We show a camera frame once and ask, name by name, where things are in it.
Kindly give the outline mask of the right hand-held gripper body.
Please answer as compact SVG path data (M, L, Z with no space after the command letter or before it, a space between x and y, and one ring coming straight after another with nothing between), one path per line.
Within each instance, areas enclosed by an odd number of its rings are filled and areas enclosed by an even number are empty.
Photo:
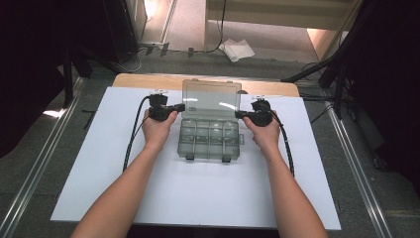
M253 112L248 112L247 117L259 127L268 126L272 120L275 120L279 125L282 125L277 114L271 109L269 102L263 95L254 97L254 102L251 103Z

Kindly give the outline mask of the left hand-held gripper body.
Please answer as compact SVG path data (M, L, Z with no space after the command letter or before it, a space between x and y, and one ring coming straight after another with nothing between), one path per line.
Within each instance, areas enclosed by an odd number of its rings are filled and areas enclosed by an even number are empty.
M170 110L166 107L167 96L165 90L155 90L149 96L149 100L149 116L156 121L165 121L170 114Z

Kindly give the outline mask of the clear plastic compartment box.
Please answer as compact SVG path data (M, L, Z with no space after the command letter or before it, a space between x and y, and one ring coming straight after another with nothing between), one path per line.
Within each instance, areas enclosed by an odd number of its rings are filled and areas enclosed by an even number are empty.
M240 109L242 85L236 82L185 79L178 154L188 161L215 159L230 163L240 155L235 112Z

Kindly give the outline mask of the person's right hand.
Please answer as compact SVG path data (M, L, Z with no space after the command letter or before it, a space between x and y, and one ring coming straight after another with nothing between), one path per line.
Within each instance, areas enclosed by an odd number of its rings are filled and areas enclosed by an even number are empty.
M279 153L278 142L280 129L276 121L271 121L265 127L255 125L248 117L245 117L243 121L247 128L254 134L254 141L261 148L265 156Z

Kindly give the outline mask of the person's left hand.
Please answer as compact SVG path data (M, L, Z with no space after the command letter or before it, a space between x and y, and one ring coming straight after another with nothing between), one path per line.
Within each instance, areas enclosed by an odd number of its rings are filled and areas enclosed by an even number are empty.
M173 111L169 114L165 121L159 122L150 117L149 110L145 111L142 131L145 138L145 147L161 151L165 144L170 127L177 118L177 112Z

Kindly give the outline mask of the crumpled white paper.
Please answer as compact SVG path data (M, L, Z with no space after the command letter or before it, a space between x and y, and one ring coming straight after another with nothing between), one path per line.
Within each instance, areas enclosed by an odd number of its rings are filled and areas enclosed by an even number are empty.
M231 62L236 62L243 58L250 58L255 55L253 49L246 40L235 42L228 39L219 46L219 49L228 57Z

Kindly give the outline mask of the white board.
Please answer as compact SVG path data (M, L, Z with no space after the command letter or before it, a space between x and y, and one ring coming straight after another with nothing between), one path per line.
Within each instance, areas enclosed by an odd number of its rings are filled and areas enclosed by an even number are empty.
M97 109L52 213L55 221L78 221L121 174L144 145L133 124L148 91L109 87ZM279 148L328 230L341 227L304 103L299 97L271 96L286 139ZM180 125L174 123L159 155L140 210L140 224L272 228L275 225L265 160L253 134L239 127L240 156L188 162L177 153Z

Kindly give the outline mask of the black tripod stand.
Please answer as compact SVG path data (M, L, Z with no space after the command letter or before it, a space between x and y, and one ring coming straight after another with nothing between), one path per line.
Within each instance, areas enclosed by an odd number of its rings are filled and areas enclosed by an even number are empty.
M286 81L317 71L320 87L335 87L336 112L350 94L379 121L415 113L420 107L420 0L363 0L338 49Z

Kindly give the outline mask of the dark cabinet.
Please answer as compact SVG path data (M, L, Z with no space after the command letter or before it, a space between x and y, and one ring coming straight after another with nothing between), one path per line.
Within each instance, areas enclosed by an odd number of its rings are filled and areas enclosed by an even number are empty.
M138 51L148 14L144 0L102 0L111 34L111 56L124 62Z

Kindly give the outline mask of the black metal stand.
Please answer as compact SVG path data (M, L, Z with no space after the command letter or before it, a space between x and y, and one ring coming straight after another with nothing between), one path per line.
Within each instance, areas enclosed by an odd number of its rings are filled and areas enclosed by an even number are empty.
M92 68L87 60L87 51L81 46L69 46L63 51L63 107L68 108L73 99L72 69L82 77L89 77Z

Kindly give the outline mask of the beige wooden cabinet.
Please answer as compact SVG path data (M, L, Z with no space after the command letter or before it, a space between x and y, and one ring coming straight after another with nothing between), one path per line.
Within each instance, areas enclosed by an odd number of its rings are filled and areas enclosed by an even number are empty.
M305 28L319 60L349 31L364 0L205 0L204 49L210 20Z

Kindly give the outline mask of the aluminium floor rail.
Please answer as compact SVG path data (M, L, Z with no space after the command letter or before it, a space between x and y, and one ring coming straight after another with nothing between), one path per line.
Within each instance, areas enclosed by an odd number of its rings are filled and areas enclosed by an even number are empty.
M343 121L339 119L334 112L333 104L331 102L327 102L326 106L330 120L345 153L346 160L358 186L358 190L365 204L367 214L370 218L377 238L393 238L385 215L379 205L376 195L374 194L368 177L364 172L363 166L359 160L358 154L353 146Z
M73 98L67 108L60 109L60 115L55 119L52 131L38 154L33 166L26 176L21 188L12 200L3 222L0 224L0 238L11 238L23 213L37 188L44 171L53 155L56 145L66 128L79 101L86 77L79 77L73 86Z

